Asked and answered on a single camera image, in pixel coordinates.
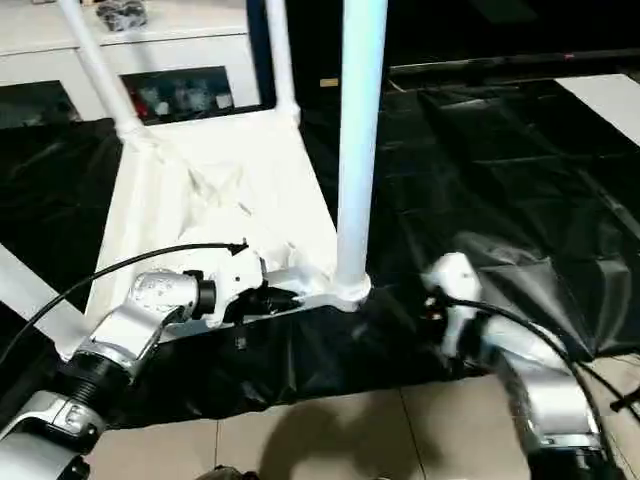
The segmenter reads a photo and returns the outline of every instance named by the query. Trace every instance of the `robotic arm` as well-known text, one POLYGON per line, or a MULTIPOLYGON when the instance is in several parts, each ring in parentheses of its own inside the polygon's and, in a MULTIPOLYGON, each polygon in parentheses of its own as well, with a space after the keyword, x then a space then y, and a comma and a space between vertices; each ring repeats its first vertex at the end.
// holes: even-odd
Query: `robotic arm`
MULTIPOLYGON (((256 313, 261 302, 266 311, 258 308, 258 314, 298 307, 295 294, 270 289, 265 278, 260 257, 249 248, 233 255, 210 280, 200 272, 138 276, 124 303, 61 367, 51 388, 35 393, 0 432, 0 478, 87 479, 89 466, 82 456, 107 428, 113 408, 168 325, 203 316, 207 323, 218 325, 236 310, 240 315, 247 310, 256 313)), ((440 259, 428 284, 450 298, 480 298, 479 280, 463 254, 440 259)), ((441 344, 444 356, 488 367, 504 384, 532 478, 624 479, 604 452, 604 433, 585 392, 564 360, 539 336, 501 316, 470 329, 478 325, 472 322, 477 312, 467 306, 454 304, 442 313, 447 322, 441 344), (469 339, 470 349, 465 347, 469 339)))
POLYGON ((264 289, 261 259, 249 248, 233 255, 212 280, 200 272, 139 275, 124 303, 60 368, 51 387, 35 393, 0 432, 0 478, 88 478, 82 455, 105 431, 167 325, 203 315, 222 323, 230 305, 264 289))
MULTIPOLYGON (((453 299, 480 300, 479 279, 461 253, 442 257, 427 283, 453 299)), ((443 355, 468 359, 498 375, 509 396, 532 478, 624 479, 614 460, 606 458, 604 432, 598 428, 597 413, 585 392, 564 360, 540 336, 502 316, 474 322, 480 328, 471 329, 477 311, 467 306, 454 304, 444 313, 443 355)), ((557 337, 538 328, 562 347, 557 337)))

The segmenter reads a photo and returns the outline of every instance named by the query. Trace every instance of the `black plastic sheet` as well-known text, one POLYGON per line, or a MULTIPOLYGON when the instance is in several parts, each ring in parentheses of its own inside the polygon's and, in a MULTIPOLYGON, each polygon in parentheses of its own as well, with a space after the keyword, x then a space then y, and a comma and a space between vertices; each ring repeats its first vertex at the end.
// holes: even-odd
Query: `black plastic sheet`
MULTIPOLYGON (((335 217, 339 105, 332 94, 318 104, 303 111, 301 131, 335 217)), ((87 145, 76 161, 94 164, 96 178, 74 181, 113 181, 115 170, 104 168, 119 157, 117 142, 87 145)), ((161 345, 114 426, 224 418, 463 373, 443 368, 435 327, 423 317, 421 275, 451 251, 469 256, 486 300, 548 327, 575 358, 636 351, 639 162, 636 145, 552 81, 385 95, 368 258, 375 288, 364 308, 252 323, 245 350, 236 348, 233 329, 161 345)), ((52 177, 38 188, 64 190, 58 182, 52 177)), ((103 223, 84 242, 93 255, 103 223)), ((19 236, 22 227, 15 228, 19 236)), ((39 271, 36 263, 54 261, 52 255, 73 265, 81 246, 48 237, 32 268, 39 271)), ((43 276, 55 288, 70 283, 43 276)))
MULTIPOLYGON (((322 80, 340 76, 344 1, 286 3, 296 99, 315 107, 322 80)), ((637 71, 636 10, 628 0, 390 0, 384 65, 420 86, 637 71)))
MULTIPOLYGON (((0 243, 58 291, 96 266, 120 164, 113 122, 0 130, 0 243)), ((83 310, 89 288, 69 300, 83 310)), ((0 350, 24 320, 0 302, 0 350)), ((35 329, 0 368, 0 425, 56 367, 35 329)))

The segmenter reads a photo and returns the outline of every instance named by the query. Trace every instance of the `shelf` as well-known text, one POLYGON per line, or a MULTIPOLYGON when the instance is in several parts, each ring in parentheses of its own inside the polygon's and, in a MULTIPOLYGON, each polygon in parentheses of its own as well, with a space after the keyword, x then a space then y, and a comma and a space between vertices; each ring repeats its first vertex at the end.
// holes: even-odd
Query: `shelf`
MULTIPOLYGON (((96 6, 84 7, 101 45, 247 34, 246 0, 148 0, 149 23, 109 32, 96 6)), ((0 56, 73 48, 76 42, 55 3, 0 1, 0 56)))

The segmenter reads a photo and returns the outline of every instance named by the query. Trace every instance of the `floor tile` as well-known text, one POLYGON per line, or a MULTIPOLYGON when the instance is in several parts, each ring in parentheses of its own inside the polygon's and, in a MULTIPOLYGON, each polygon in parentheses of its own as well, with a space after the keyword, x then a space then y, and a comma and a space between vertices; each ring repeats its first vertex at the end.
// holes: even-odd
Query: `floor tile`
POLYGON ((88 456, 91 480, 195 480, 215 466, 217 422, 105 433, 88 456))
POLYGON ((403 388, 402 394, 429 480, 529 478, 497 378, 403 388))
MULTIPOLYGON (((591 366, 623 394, 635 390, 640 385, 640 361, 637 358, 600 359, 591 366)), ((614 399, 613 396, 589 376, 585 376, 585 378, 596 398, 605 427, 613 438, 614 446, 620 450, 618 455, 623 457, 624 461, 619 463, 622 466, 627 463, 627 468, 636 472, 635 478, 640 478, 640 450, 638 449, 640 426, 626 410, 619 413, 611 411, 609 404, 614 399)), ((640 414, 640 407, 636 406, 635 408, 640 414)))
POLYGON ((638 476, 634 473, 635 468, 629 462, 627 455, 622 452, 620 445, 616 441, 615 437, 610 436, 611 446, 613 448, 613 453, 616 457, 616 463, 618 467, 622 469, 626 480, 637 480, 638 476))
POLYGON ((397 390, 275 407, 220 423, 219 464, 262 480, 423 480, 397 390))

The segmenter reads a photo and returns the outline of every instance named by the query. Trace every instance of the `white metal frame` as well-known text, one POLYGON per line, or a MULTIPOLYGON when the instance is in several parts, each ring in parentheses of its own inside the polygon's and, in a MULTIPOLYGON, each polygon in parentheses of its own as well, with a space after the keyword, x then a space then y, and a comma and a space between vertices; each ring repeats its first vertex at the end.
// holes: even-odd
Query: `white metal frame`
MULTIPOLYGON (((81 47, 81 54, 94 87, 104 100, 104 104, 109 107, 110 114, 116 122, 118 134, 125 144, 134 145, 134 148, 140 148, 140 150, 145 148, 148 150, 150 147, 147 144, 148 136, 145 128, 135 115, 121 79, 109 68, 103 52, 92 38, 82 17, 79 3, 77 0, 58 0, 58 3, 81 47)), ((277 93, 276 111, 297 122, 299 108, 294 96, 284 0, 267 0, 267 12, 277 93)), ((323 294, 317 296, 317 304, 332 304, 347 311, 357 309, 371 288, 365 266, 386 12, 387 0, 345 1, 337 261, 333 276, 322 286, 323 294)), ((624 99, 616 97, 609 103, 617 105, 623 101, 626 107, 624 111, 635 111, 630 108, 629 103, 634 102, 640 105, 640 86, 635 83, 631 85, 630 80, 627 82, 617 77, 609 77, 608 80, 607 77, 599 77, 587 83, 565 80, 561 84, 585 102, 595 102, 594 109, 598 113, 639 143, 637 122, 632 126, 628 123, 622 126, 613 118, 615 115, 611 113, 611 109, 607 108, 609 92, 603 91, 602 86, 607 88, 611 82, 617 82, 617 84, 624 82, 626 88, 624 99)), ((300 139, 292 141, 301 143, 300 139)), ((133 167, 134 173, 138 171, 134 175, 138 180, 132 180, 133 184, 130 186, 140 186, 137 182, 143 179, 139 171, 144 166, 134 165, 133 167)), ((0 280, 3 283, 13 282, 21 288, 0 289, 0 299, 21 315, 28 317, 36 306, 44 303, 44 300, 50 298, 54 292, 6 250, 1 253, 3 255, 0 256, 0 264, 7 268, 0 270, 2 272, 0 280), (12 278, 11 272, 20 274, 12 278)), ((70 305, 64 305, 64 309, 67 318, 57 318, 58 311, 54 310, 43 319, 39 328, 54 339, 59 352, 66 357, 69 349, 74 348, 77 337, 84 335, 85 331, 88 332, 92 328, 92 323, 86 320, 83 322, 78 317, 78 312, 70 305), (58 326, 61 324, 70 326, 66 329, 52 328, 54 323, 58 326)))

